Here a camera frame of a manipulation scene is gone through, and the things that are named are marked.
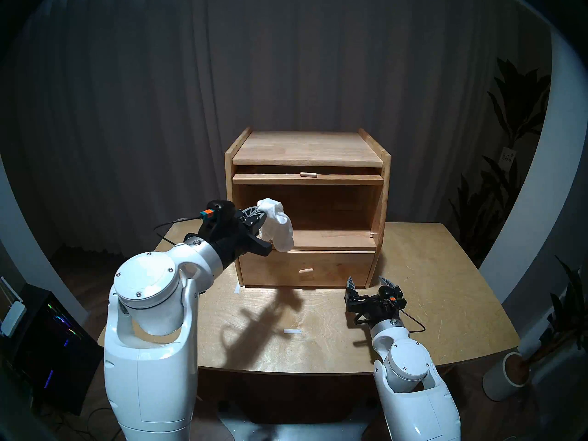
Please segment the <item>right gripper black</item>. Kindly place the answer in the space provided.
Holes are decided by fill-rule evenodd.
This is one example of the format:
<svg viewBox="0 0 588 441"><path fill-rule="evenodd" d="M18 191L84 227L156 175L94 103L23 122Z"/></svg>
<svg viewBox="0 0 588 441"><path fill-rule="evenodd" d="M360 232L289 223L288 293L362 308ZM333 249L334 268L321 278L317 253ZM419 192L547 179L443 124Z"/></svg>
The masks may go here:
<svg viewBox="0 0 588 441"><path fill-rule="evenodd" d="M399 319L399 312L403 310L407 301L399 297L380 296L401 296L401 289L390 280L379 276L379 295L360 296L355 288L352 277L348 277L345 290L346 311L355 313L353 323L355 325L376 325L383 320Z"/></svg>

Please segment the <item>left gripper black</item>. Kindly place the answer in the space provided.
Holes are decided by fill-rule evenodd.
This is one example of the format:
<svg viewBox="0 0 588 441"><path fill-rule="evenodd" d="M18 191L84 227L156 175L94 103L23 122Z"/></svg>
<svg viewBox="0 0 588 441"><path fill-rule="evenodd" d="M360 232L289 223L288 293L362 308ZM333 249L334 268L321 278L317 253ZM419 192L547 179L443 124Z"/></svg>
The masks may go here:
<svg viewBox="0 0 588 441"><path fill-rule="evenodd" d="M259 206L242 210L205 209L199 217L203 223L198 237L215 250L224 269L244 254L267 257L272 252L272 244L258 237L267 219Z"/></svg>

